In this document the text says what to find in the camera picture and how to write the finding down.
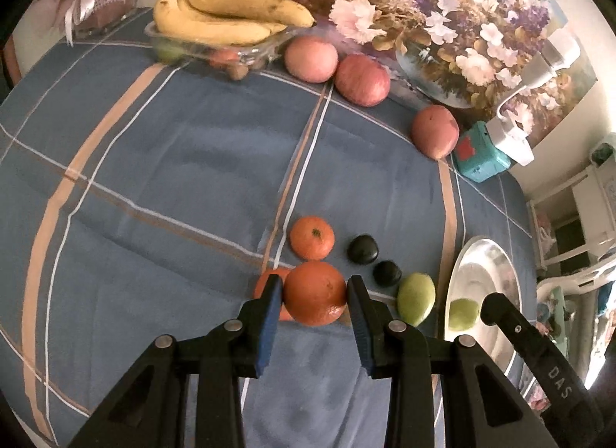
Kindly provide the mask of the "dark plum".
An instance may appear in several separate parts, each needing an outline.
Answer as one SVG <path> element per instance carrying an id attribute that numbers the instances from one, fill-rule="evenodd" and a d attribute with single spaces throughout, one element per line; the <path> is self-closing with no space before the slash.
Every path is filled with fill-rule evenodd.
<path id="1" fill-rule="evenodd" d="M 381 287 L 393 287 L 402 279 L 402 271 L 393 260 L 382 260 L 373 267 L 375 283 Z"/>
<path id="2" fill-rule="evenodd" d="M 367 265 L 373 263 L 379 256 L 378 243 L 369 234 L 360 234 L 353 238 L 346 248 L 346 258 L 349 262 Z"/>

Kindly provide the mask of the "large orange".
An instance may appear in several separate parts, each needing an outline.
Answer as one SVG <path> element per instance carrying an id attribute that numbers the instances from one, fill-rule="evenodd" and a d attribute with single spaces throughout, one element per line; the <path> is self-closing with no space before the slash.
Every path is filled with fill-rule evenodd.
<path id="1" fill-rule="evenodd" d="M 343 274 L 324 261 L 307 261 L 286 277 L 283 302 L 291 317 L 305 326 L 329 325 L 347 306 Z"/>

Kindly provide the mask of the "orange with green stem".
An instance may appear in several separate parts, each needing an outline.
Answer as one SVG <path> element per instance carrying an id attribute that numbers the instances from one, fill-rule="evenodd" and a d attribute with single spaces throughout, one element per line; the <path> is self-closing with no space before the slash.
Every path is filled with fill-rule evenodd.
<path id="1" fill-rule="evenodd" d="M 304 260 L 323 260 L 335 245 L 335 233 L 328 221 L 313 215 L 299 218 L 288 238 L 292 251 Z"/>

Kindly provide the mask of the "green pear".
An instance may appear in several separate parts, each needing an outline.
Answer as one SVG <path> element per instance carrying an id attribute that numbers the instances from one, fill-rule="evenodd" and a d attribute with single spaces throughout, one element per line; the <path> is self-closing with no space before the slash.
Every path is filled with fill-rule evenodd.
<path id="1" fill-rule="evenodd" d="M 470 330 L 474 327 L 479 313 L 480 307 L 475 300 L 456 299 L 449 306 L 448 328 L 454 332 Z"/>
<path id="2" fill-rule="evenodd" d="M 418 327 L 422 324 L 434 306 L 435 287 L 432 278 L 424 273 L 412 273 L 399 285 L 397 293 L 397 310 L 406 324 Z"/>

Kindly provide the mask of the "green pear on cloth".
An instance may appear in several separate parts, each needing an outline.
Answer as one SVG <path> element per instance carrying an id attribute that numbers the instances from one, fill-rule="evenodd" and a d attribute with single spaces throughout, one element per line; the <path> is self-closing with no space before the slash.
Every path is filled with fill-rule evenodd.
<path id="1" fill-rule="evenodd" d="M 397 293 L 397 310 L 406 324 L 418 327 L 422 324 L 434 306 L 435 287 L 432 278 L 424 273 L 412 273 L 399 285 Z"/>

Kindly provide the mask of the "steel bowl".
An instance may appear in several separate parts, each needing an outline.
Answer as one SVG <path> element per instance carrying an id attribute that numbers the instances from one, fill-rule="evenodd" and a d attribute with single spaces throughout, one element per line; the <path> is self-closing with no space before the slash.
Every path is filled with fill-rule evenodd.
<path id="1" fill-rule="evenodd" d="M 487 236 L 475 236 L 462 247 L 453 267 L 444 312 L 444 340 L 453 342 L 459 335 L 471 335 L 499 369 L 507 374 L 513 367 L 515 351 L 497 326 L 487 326 L 480 317 L 466 330 L 455 330 L 449 324 L 454 301 L 473 300 L 481 307 L 484 298 L 492 292 L 500 292 L 518 310 L 522 309 L 518 276 L 506 251 Z"/>

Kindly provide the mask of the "blue plaid tablecloth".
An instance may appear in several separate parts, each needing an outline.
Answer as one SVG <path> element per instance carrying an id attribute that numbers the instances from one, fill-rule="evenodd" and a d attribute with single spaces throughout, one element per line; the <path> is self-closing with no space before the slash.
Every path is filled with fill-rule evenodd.
<path id="1" fill-rule="evenodd" d="M 109 35 L 60 43 L 1 106 L 1 387 L 65 447 L 159 335 L 235 317 L 262 273 L 294 267 L 300 217 L 335 233 L 329 261 L 368 233 L 437 286 L 471 237 L 494 239 L 534 316 L 526 204 L 510 175 L 473 184 L 418 152 L 415 105 L 353 107 L 280 67 L 231 81 L 157 63 L 142 10 Z"/>

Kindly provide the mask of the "red apple right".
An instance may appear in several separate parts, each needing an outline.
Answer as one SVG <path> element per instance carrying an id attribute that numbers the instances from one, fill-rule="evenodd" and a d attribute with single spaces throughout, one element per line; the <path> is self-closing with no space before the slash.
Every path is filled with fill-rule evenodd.
<path id="1" fill-rule="evenodd" d="M 410 139 L 426 157 L 442 160 L 453 151 L 459 140 L 459 125 L 447 108 L 431 105 L 413 119 Z"/>

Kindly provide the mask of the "red apple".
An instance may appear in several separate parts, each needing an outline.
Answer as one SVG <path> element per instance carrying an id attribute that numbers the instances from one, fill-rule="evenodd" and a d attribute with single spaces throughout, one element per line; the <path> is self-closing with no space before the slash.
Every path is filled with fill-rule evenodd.
<path id="1" fill-rule="evenodd" d="M 349 55 L 336 69 L 334 86 L 350 103 L 374 107 L 390 93 L 390 74 L 371 57 Z"/>
<path id="2" fill-rule="evenodd" d="M 431 105 L 413 119 L 410 139 L 426 157 L 442 160 L 453 151 L 459 140 L 459 125 L 447 108 Z"/>

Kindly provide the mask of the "teal plastic box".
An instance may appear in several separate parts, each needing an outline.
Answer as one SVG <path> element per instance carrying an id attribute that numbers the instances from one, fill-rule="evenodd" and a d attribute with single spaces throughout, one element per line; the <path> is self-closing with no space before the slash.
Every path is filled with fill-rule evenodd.
<path id="1" fill-rule="evenodd" d="M 454 165 L 463 177 L 482 183 L 507 171 L 512 160 L 497 149 L 484 121 L 477 121 L 462 136 L 453 150 Z"/>

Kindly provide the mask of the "white shelf rack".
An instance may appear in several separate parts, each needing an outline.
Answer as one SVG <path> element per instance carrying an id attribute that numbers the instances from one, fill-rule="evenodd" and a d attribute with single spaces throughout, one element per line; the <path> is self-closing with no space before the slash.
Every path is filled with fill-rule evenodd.
<path id="1" fill-rule="evenodd" d="M 539 272 L 588 267 L 615 251 L 615 134 L 591 149 L 588 165 L 528 202 Z"/>

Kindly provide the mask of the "red apple middle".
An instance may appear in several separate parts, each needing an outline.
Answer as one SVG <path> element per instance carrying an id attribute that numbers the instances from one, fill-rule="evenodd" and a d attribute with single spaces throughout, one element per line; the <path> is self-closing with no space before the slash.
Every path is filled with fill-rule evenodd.
<path id="1" fill-rule="evenodd" d="M 371 57 L 349 55 L 336 69 L 334 86 L 350 103 L 374 107 L 390 93 L 390 74 Z"/>

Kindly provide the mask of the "pale pink apple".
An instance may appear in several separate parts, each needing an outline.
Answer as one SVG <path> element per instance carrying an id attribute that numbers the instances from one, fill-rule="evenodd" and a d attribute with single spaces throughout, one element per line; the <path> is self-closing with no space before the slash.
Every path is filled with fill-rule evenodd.
<path id="1" fill-rule="evenodd" d="M 324 83 L 336 72 L 338 53 L 335 46 L 315 36 L 296 37 L 284 52 L 287 71 L 306 83 Z"/>

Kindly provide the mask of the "banana bunch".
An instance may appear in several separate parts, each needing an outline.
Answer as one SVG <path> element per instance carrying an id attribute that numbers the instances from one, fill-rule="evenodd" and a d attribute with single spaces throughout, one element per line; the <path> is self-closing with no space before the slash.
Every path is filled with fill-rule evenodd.
<path id="1" fill-rule="evenodd" d="M 152 10 L 166 37 L 213 46 L 251 46 L 315 19 L 294 0 L 157 0 Z"/>

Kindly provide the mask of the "flower painting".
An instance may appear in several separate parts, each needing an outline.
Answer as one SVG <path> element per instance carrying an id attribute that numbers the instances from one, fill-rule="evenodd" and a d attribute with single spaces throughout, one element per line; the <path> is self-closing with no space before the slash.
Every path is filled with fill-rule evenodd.
<path id="1" fill-rule="evenodd" d="M 343 43 L 385 62 L 462 124 L 488 121 L 522 67 L 568 19 L 556 0 L 296 0 Z M 595 84 L 587 55 L 506 104 L 531 144 Z"/>

